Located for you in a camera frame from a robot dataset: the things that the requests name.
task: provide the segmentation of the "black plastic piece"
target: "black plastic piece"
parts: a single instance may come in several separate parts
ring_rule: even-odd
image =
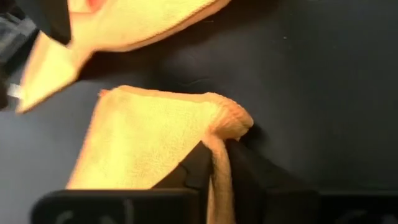
[[[5,71],[3,67],[0,66],[0,110],[8,105],[7,87],[4,81],[5,76]]]
[[[197,192],[188,189],[62,190],[34,206],[31,223],[200,224],[197,205]]]
[[[32,224],[205,224],[211,151],[202,142],[153,189],[62,190],[33,207]]]
[[[240,142],[228,140],[237,224],[310,224],[318,194]]]
[[[0,3],[0,64],[7,64],[36,34],[33,21],[14,1]]]
[[[390,216],[398,222],[398,191],[322,192],[318,223],[383,223]]]
[[[71,40],[67,0],[16,0],[18,6],[49,37],[67,45]]]

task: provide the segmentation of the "blurry object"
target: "blurry object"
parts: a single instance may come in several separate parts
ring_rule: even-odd
[[[396,224],[398,191],[322,192],[319,223],[322,224]]]
[[[7,99],[7,87],[2,80],[2,71],[0,70],[0,110],[4,109],[8,105]]]
[[[241,142],[230,139],[226,147],[231,162],[236,223],[317,222],[319,195],[312,186]]]
[[[9,85],[9,87],[8,87],[7,95],[19,99],[21,97],[21,88],[20,88],[20,86],[11,83]]]
[[[68,44],[71,39],[67,0],[16,0],[18,6],[49,37]]]
[[[64,46],[39,34],[21,80],[17,112],[31,109],[73,83],[94,52],[125,52],[160,41],[218,12],[229,1],[86,0],[86,4],[70,4],[73,41]]]
[[[0,2],[0,109],[7,106],[7,78],[4,66],[34,36],[35,24],[14,1]]]

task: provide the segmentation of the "black plastic part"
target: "black plastic part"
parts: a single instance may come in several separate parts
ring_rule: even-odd
[[[8,105],[7,88],[6,84],[0,77],[0,110],[7,107],[7,105]]]
[[[382,223],[386,215],[398,220],[398,192],[322,192],[318,223]]]
[[[30,219],[33,224],[200,224],[197,205],[197,192],[188,189],[62,190],[39,200]]]
[[[7,97],[7,87],[4,82],[5,71],[3,67],[0,66],[0,110],[4,109],[8,105],[8,97]]]
[[[18,6],[49,37],[67,45],[71,40],[67,0],[16,0]]]
[[[310,224],[318,194],[240,142],[228,140],[237,224]]]
[[[6,65],[37,32],[34,22],[13,0],[0,3],[0,64]]]

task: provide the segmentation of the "yellow microfiber towel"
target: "yellow microfiber towel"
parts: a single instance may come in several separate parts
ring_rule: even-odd
[[[253,125],[233,100],[120,86],[96,105],[68,189],[150,189],[202,141],[213,153],[207,224],[234,223],[225,139]]]
[[[23,113],[73,83],[96,51],[124,52],[162,40],[230,0],[69,0],[68,46],[40,33],[21,80]]]

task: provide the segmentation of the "towel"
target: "towel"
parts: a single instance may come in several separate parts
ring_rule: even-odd
[[[72,41],[40,32],[21,80],[23,113],[73,83],[96,51],[125,52],[162,40],[230,0],[69,0]]]
[[[96,105],[67,189],[150,189],[202,141],[213,153],[207,224],[234,223],[225,139],[253,125],[233,100],[120,86]]]

